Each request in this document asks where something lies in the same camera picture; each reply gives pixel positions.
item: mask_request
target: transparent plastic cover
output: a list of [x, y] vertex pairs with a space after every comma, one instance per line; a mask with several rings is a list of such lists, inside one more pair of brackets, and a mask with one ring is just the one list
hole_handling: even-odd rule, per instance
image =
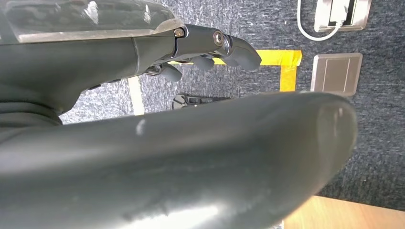
[[184, 26], [149, 0], [0, 0], [0, 7], [1, 43], [139, 37]]

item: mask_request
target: gray plastic housing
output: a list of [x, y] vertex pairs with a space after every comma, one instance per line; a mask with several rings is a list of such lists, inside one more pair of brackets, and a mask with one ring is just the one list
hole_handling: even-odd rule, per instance
[[2, 0], [0, 44], [141, 37], [184, 27], [149, 0]]
[[48, 114], [0, 113], [2, 229], [269, 228], [327, 184], [357, 136], [349, 103], [318, 93], [66, 126]]

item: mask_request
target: metal screw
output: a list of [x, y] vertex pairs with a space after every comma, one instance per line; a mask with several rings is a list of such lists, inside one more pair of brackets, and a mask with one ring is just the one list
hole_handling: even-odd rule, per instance
[[179, 38], [179, 37], [184, 37], [185, 32], [182, 28], [177, 28], [174, 30], [174, 36]]
[[218, 46], [222, 46], [224, 44], [224, 35], [221, 31], [214, 32], [214, 43]]

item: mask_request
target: wooden desk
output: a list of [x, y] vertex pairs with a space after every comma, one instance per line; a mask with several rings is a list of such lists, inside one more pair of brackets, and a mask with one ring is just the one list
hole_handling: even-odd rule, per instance
[[405, 212], [312, 197], [284, 220], [284, 229], [405, 229]]

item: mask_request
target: floor socket cover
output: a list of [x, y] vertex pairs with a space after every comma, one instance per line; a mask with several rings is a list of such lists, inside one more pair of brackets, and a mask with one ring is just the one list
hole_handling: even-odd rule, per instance
[[357, 90], [362, 58], [361, 53], [316, 55], [311, 91], [353, 96]]

